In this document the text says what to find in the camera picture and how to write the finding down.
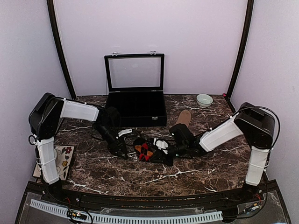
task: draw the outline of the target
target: black jewelry box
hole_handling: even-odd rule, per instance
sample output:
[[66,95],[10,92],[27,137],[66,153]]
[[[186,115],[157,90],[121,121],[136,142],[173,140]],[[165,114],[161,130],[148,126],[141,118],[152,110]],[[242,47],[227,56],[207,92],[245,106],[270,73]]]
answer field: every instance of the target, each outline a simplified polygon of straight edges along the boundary
[[106,108],[121,115],[119,127],[166,126],[164,54],[104,57],[109,95]]

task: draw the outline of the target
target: brown cylinder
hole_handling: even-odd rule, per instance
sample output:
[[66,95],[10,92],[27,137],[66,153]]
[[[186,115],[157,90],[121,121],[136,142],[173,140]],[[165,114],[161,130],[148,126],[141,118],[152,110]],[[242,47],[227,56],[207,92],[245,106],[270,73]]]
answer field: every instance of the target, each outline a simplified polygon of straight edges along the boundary
[[191,121],[191,113],[188,110],[184,110],[180,113],[176,124],[185,124],[189,127]]

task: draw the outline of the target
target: black cable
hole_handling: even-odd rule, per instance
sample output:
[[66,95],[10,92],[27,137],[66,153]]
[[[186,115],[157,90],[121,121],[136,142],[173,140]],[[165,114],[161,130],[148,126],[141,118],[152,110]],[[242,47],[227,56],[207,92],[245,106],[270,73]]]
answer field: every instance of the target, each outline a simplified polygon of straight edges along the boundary
[[[275,140],[273,141],[272,146],[271,146],[271,149],[270,149],[269,154],[268,154],[267,164],[266,164],[266,166],[268,166],[271,151],[272,151],[273,147],[275,146],[275,144],[276,144],[276,142],[277,142],[277,140],[278,140],[279,134],[280,134],[280,128],[281,128],[280,120],[279,120],[279,118],[278,118],[278,115],[277,115],[273,110],[271,110],[271,109],[269,109],[269,108],[267,108],[267,107],[264,107],[264,106],[251,106],[251,107],[245,107],[245,108],[242,108],[242,109],[236,111],[235,113],[233,113],[232,117],[235,116],[237,113],[240,113],[240,112],[245,111],[245,110],[248,110],[248,109],[264,109],[264,110],[267,110],[267,111],[271,112],[271,113],[275,116],[275,118],[276,118],[276,120],[277,120],[277,123],[278,123],[278,131],[277,131],[276,138],[275,138]],[[223,218],[228,218],[228,219],[230,219],[230,218],[231,218],[231,219],[233,219],[233,218],[235,218],[235,219],[245,219],[245,218],[251,218],[251,217],[257,215],[257,214],[258,214],[258,213],[265,207],[265,205],[266,205],[266,203],[267,203],[267,200],[268,200],[268,185],[267,185],[267,181],[266,181],[265,183],[266,183],[266,199],[265,199],[265,202],[264,202],[263,206],[262,206],[262,207],[261,207],[255,214],[253,214],[252,216],[247,216],[247,217],[238,217],[239,215],[243,214],[243,212],[242,212],[242,213],[239,213],[239,214],[237,214],[237,215],[235,215],[235,216],[224,216]]]
[[267,108],[267,107],[264,107],[264,106],[250,106],[250,107],[245,107],[245,108],[242,108],[242,109],[236,111],[235,113],[233,113],[232,117],[235,116],[237,113],[242,112],[242,111],[245,111],[245,110],[247,110],[247,109],[264,109],[264,110],[270,111],[270,112],[276,117],[276,120],[277,120],[277,123],[278,123],[278,131],[277,131],[276,138],[275,138],[275,140],[273,141],[272,146],[271,146],[271,148],[273,148],[274,145],[276,144],[277,139],[278,139],[279,134],[280,134],[280,120],[279,120],[277,114],[276,114],[273,110],[271,110],[271,109],[269,109],[269,108]]
[[61,204],[64,204],[64,205],[67,205],[67,206],[73,206],[73,207],[75,207],[75,208],[78,208],[78,209],[83,210],[84,212],[86,212],[86,213],[89,215],[89,217],[90,217],[91,224],[93,224],[93,217],[92,217],[92,215],[91,215],[85,208],[82,208],[82,207],[80,207],[80,206],[77,206],[77,205],[74,205],[74,204],[70,204],[70,203],[67,203],[67,202],[63,202],[63,201],[60,201],[59,199],[55,198],[55,197],[50,193],[50,191],[49,191],[49,189],[48,189],[48,187],[47,187],[47,183],[46,183],[46,181],[45,181],[44,178],[43,178],[43,170],[41,169],[40,171],[41,171],[41,181],[42,181],[42,183],[43,183],[43,185],[44,185],[44,187],[45,187],[47,193],[48,193],[54,200],[56,200],[57,202],[59,202],[59,203],[61,203]]

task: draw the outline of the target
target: small white bowl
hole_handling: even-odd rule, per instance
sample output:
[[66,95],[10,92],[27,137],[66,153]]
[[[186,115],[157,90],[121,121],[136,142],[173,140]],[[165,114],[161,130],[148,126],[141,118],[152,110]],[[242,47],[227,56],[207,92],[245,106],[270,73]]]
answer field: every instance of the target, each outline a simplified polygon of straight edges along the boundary
[[199,94],[196,101],[201,108],[207,108],[213,103],[213,98],[206,94]]

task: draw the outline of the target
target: black pole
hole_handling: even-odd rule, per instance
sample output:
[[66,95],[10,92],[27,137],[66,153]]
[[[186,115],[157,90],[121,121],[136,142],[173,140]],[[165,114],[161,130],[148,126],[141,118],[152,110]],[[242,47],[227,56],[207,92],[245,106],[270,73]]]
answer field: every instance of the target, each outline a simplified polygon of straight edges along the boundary
[[246,42],[247,42],[248,33],[249,33],[249,28],[250,28],[250,22],[251,22],[252,11],[253,11],[253,4],[254,4],[254,0],[248,0],[246,15],[245,15],[245,22],[244,22],[244,27],[243,27],[243,33],[242,33],[242,38],[241,38],[241,43],[240,43],[240,47],[239,47],[237,60],[235,62],[234,72],[233,72],[232,78],[230,80],[228,91],[227,91],[226,94],[224,94],[224,97],[227,100],[230,100],[230,98],[233,94],[233,91],[234,91],[234,88],[235,88],[235,83],[237,81],[239,71],[240,71],[240,67],[241,67],[241,64],[242,64],[242,59],[243,59],[243,56],[244,56],[244,51],[245,51]]
[[51,27],[52,27],[52,32],[53,32],[53,37],[56,45],[56,50],[58,53],[60,65],[62,68],[62,72],[64,74],[64,78],[67,84],[67,87],[69,89],[70,95],[72,99],[76,98],[76,93],[73,87],[73,84],[71,82],[71,77],[69,74],[69,71],[66,66],[66,61],[64,57],[64,52],[62,50],[62,45],[59,37],[59,31],[58,31],[58,26],[57,26],[57,21],[56,21],[56,16],[55,16],[55,9],[54,9],[54,3],[53,0],[47,0],[48,3],[48,11],[49,11],[49,17],[50,17],[50,22],[51,22]]

